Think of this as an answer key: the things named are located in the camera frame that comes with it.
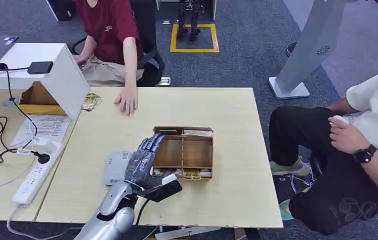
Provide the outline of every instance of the beige pants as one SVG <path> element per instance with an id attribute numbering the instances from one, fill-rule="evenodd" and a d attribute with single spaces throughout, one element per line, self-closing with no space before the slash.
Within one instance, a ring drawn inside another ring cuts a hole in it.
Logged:
<path id="1" fill-rule="evenodd" d="M 126 68 L 124 65 L 99 60 L 95 55 L 89 57 L 81 66 L 84 78 L 91 86 L 123 86 L 125 83 Z M 136 72 L 136 80 L 141 79 L 143 69 Z"/>

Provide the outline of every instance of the black pants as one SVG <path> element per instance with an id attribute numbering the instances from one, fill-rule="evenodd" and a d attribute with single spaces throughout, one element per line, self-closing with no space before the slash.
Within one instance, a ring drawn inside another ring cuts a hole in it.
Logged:
<path id="1" fill-rule="evenodd" d="M 323 107 L 281 106 L 272 113 L 269 128 L 271 159 L 279 165 L 296 162 L 298 145 L 326 155 L 320 179 L 289 202 L 294 218 L 325 235 L 378 213 L 378 186 L 352 155 L 331 145 L 328 118 L 336 114 Z"/>

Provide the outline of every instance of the green sneaker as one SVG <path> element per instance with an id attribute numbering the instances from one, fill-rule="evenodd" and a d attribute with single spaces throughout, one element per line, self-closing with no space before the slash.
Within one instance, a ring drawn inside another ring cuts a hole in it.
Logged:
<path id="1" fill-rule="evenodd" d="M 276 176 L 293 174 L 296 176 L 307 176 L 310 174 L 311 167 L 303 162 L 303 157 L 298 156 L 298 160 L 292 166 L 282 166 L 274 161 L 270 162 L 271 174 Z"/>
<path id="2" fill-rule="evenodd" d="M 289 211 L 289 201 L 290 199 L 287 199 L 279 204 L 280 216 L 282 218 L 282 221 L 288 221 L 288 220 L 294 219 L 294 217 L 291 214 L 291 211 Z"/>

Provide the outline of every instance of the human hand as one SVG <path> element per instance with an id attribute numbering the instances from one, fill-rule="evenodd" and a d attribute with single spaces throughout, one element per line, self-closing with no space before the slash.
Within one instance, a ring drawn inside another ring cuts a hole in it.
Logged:
<path id="1" fill-rule="evenodd" d="M 86 60 L 86 57 L 82 55 L 73 55 L 72 57 L 77 62 L 77 64 L 81 64 Z"/>
<path id="2" fill-rule="evenodd" d="M 370 146 L 369 141 L 355 126 L 334 117 L 329 117 L 328 120 L 337 126 L 330 128 L 330 138 L 332 146 L 339 151 L 353 154 Z"/>
<path id="3" fill-rule="evenodd" d="M 135 84 L 126 84 L 121 90 L 118 97 L 115 99 L 114 104 L 118 104 L 120 111 L 127 116 L 133 114 L 138 109 L 139 101 L 138 88 Z"/>

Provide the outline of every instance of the white kiosk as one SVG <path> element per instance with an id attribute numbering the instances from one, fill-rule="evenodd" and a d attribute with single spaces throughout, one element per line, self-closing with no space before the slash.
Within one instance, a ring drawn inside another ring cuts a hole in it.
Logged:
<path id="1" fill-rule="evenodd" d="M 50 73 L 28 74 L 9 71 L 11 89 L 27 90 L 40 82 L 72 119 L 79 116 L 90 87 L 65 43 L 16 43 L 0 59 L 9 69 L 26 68 L 32 62 L 53 62 Z M 7 74 L 0 71 L 0 89 L 8 89 Z"/>
<path id="2" fill-rule="evenodd" d="M 345 2 L 356 1 L 314 1 L 295 49 L 279 75 L 268 79 L 277 99 L 310 96 L 303 80 L 336 49 Z"/>

